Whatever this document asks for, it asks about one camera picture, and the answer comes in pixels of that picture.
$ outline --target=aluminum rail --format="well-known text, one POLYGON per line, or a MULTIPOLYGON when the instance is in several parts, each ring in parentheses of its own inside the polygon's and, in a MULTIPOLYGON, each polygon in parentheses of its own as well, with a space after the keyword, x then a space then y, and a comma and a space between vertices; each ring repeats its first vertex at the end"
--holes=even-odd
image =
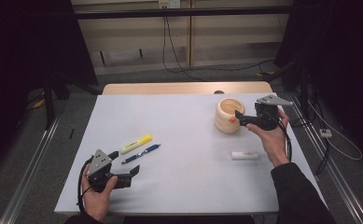
MULTIPOLYGON (((295 95, 288 95, 290 101, 294 103, 294 110, 295 113, 300 117, 303 118, 303 115, 297 105, 300 104, 299 100, 295 95)), ((324 142, 321 140, 318 133, 315 131, 311 124, 305 125, 304 129, 312 141, 314 149, 316 150, 317 154, 321 159, 323 159, 326 146, 324 142)), ((338 189, 338 192, 341 194, 343 201, 347 208, 350 211, 350 214, 353 216, 353 219, 358 224, 363 224, 363 206, 359 199, 357 198, 356 194, 353 192, 345 178, 343 177, 341 171, 339 170, 338 166, 336 165, 335 161, 329 157, 327 163, 327 171, 329 173, 330 178, 332 179, 334 185, 338 189)))
POLYGON ((56 132, 59 120, 63 115, 67 102, 60 102, 58 106, 59 114, 58 116, 56 116, 55 120, 52 122, 50 127, 44 132, 42 139, 35 151, 35 154, 31 159, 30 164, 27 166, 27 169, 24 173, 23 178, 21 179, 20 184, 13 193, 12 198, 10 199, 5 212, 1 216, 0 224, 15 223, 16 218, 18 217, 18 214, 21 210, 21 207, 23 206, 27 194, 33 184, 33 180, 35 179, 35 176, 38 173, 39 165, 41 164, 41 161, 45 156, 45 152, 49 147, 49 143, 56 132))

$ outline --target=pen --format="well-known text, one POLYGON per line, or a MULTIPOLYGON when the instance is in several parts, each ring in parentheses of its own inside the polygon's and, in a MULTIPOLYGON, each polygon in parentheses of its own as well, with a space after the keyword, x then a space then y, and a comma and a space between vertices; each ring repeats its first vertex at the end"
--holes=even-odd
POLYGON ((122 162, 122 165, 124 165, 124 164, 126 164, 126 163, 128 163, 128 162, 134 161, 134 160, 136 160, 136 159, 138 159, 138 158, 140 158, 140 157, 142 157, 142 156, 146 155, 148 152, 150 152, 150 151, 153 151, 153 150, 157 149, 157 148, 158 148, 158 147, 160 147, 160 146, 161 146, 161 144, 153 145, 153 146, 151 146, 151 147, 148 147, 146 150, 144 150, 144 151, 142 151, 142 152, 140 152, 140 153, 137 153, 137 154, 135 154, 134 156, 131 156, 131 157, 129 157, 128 159, 124 160, 124 161, 122 162))

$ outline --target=electrical outlet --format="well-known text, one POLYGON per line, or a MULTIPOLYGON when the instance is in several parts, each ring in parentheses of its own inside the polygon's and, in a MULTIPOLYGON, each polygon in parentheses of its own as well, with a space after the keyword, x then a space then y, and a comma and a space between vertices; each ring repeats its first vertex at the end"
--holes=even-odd
POLYGON ((169 0, 169 8, 181 8, 180 0, 169 0))
POLYGON ((332 133, 330 132, 330 129, 320 129, 320 136, 322 138, 331 138, 332 133))
POLYGON ((159 8, 169 8, 169 0, 159 0, 159 8))

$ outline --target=sleeve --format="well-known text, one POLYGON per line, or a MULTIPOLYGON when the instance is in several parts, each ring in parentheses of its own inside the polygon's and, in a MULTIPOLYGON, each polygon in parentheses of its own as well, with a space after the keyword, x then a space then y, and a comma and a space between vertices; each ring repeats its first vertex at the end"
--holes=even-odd
POLYGON ((272 179, 277 192, 280 223, 336 223, 297 164, 290 162, 274 168, 272 179))
POLYGON ((93 217, 89 216, 88 213, 81 213, 79 216, 69 217, 64 224, 103 224, 97 221, 93 217))

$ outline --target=yellow highlighter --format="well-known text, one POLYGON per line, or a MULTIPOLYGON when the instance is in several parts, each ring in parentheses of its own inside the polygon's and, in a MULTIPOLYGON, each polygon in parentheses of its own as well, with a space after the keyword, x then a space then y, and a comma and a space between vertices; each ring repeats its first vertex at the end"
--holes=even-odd
POLYGON ((126 154, 130 151, 132 151, 133 149, 142 146, 143 144, 150 142, 152 140, 152 136, 151 134, 146 134, 144 136, 142 136, 141 138, 139 138, 138 140, 124 146, 123 148, 120 149, 120 154, 126 154))

